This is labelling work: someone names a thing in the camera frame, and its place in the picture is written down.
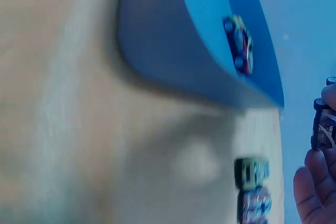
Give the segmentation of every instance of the green toy car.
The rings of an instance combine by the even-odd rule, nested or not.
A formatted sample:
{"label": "green toy car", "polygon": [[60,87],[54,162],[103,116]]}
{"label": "green toy car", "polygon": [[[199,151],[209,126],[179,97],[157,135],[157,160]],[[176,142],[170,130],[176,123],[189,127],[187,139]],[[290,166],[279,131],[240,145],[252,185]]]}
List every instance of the green toy car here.
{"label": "green toy car", "polygon": [[237,187],[250,191],[261,187],[269,177],[269,163],[264,157],[255,156],[237,159],[235,162]]}

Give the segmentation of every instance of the light blue background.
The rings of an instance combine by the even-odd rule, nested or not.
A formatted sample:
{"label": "light blue background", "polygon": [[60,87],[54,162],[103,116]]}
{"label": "light blue background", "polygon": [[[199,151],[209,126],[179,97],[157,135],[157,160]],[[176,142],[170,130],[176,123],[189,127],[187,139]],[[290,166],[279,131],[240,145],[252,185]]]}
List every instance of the light blue background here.
{"label": "light blue background", "polygon": [[301,223],[292,190],[310,148],[313,100],[336,74],[335,0],[260,0],[278,57],[285,94],[281,121],[285,223]]}

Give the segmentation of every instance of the toy car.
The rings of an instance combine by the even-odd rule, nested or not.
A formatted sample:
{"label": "toy car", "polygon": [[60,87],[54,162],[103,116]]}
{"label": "toy car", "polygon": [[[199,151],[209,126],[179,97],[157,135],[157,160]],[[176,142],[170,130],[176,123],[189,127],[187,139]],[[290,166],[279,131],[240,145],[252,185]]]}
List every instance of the toy car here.
{"label": "toy car", "polygon": [[242,190],[254,190],[269,177],[269,163],[263,157],[237,159],[235,164],[236,185]]}
{"label": "toy car", "polygon": [[[327,86],[335,83],[335,77],[329,77],[326,80]],[[322,98],[315,99],[313,107],[316,114],[310,138],[311,147],[319,149],[336,147],[336,111],[330,108]]]}
{"label": "toy car", "polygon": [[238,218],[241,224],[267,223],[272,199],[266,187],[241,192],[238,204],[240,205]]}
{"label": "toy car", "polygon": [[253,40],[238,15],[223,20],[236,69],[243,74],[253,71]]}

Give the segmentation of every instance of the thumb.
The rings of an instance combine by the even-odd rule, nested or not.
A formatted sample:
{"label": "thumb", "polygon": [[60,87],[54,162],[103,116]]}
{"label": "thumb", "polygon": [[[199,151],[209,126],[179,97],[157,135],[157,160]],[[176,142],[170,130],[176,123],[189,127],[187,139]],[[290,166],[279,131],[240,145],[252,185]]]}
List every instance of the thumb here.
{"label": "thumb", "polygon": [[336,84],[326,86],[322,89],[322,99],[333,110],[336,110]]}

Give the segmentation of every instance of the human hand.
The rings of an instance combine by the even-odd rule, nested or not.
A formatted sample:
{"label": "human hand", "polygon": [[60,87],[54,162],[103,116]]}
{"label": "human hand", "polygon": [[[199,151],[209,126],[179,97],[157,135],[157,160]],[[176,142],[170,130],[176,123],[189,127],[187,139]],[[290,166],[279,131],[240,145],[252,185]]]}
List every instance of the human hand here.
{"label": "human hand", "polygon": [[[326,104],[336,110],[336,85],[322,90]],[[294,176],[294,197],[303,224],[336,223],[336,148],[309,150]]]}

